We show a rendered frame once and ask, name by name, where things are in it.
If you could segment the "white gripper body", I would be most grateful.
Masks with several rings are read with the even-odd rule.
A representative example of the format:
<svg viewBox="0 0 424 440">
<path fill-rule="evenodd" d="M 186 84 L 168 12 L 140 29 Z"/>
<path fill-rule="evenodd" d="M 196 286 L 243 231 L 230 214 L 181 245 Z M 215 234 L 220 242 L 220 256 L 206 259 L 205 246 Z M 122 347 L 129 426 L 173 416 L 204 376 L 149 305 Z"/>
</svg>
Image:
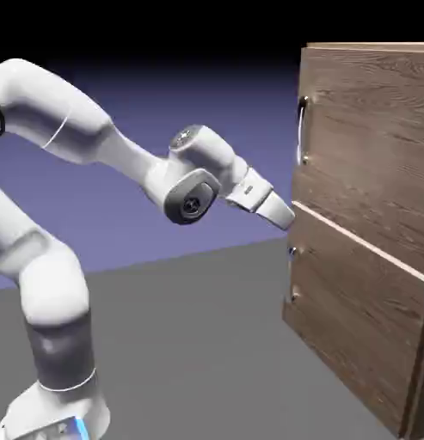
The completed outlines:
<svg viewBox="0 0 424 440">
<path fill-rule="evenodd" d="M 288 230 L 295 219 L 294 211 L 275 191 L 267 195 L 255 214 L 281 230 Z"/>
</svg>

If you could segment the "wooden cabinet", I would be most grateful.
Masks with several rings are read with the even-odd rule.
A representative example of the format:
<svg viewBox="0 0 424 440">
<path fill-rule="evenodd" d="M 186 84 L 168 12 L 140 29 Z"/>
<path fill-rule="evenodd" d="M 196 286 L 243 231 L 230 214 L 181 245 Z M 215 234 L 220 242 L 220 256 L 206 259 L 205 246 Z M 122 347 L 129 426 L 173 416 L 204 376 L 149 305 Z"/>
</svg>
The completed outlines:
<svg viewBox="0 0 424 440">
<path fill-rule="evenodd" d="M 424 42 L 301 52 L 282 316 L 401 440 L 424 440 Z"/>
</svg>

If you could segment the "wooden cabinet door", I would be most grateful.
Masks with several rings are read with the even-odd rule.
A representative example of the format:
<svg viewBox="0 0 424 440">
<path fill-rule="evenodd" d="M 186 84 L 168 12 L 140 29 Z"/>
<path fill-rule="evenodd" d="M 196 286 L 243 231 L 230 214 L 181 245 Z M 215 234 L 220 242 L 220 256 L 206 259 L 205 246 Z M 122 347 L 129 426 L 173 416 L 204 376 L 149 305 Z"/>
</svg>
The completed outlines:
<svg viewBox="0 0 424 440">
<path fill-rule="evenodd" d="M 310 44 L 299 202 L 424 275 L 424 46 Z"/>
<path fill-rule="evenodd" d="M 286 324 L 396 437 L 424 440 L 424 275 L 296 202 Z"/>
</svg>

